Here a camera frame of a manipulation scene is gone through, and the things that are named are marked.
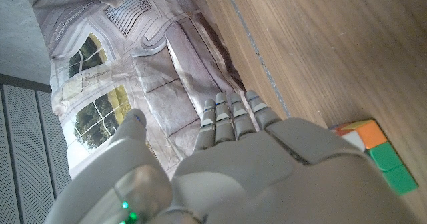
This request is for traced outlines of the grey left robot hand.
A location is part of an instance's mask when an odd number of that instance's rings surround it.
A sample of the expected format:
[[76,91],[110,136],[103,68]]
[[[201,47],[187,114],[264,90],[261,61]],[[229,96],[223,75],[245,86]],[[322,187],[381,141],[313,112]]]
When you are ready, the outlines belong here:
[[205,102],[194,153],[172,177],[132,109],[47,223],[417,223],[373,160],[331,131],[280,119],[254,91]]

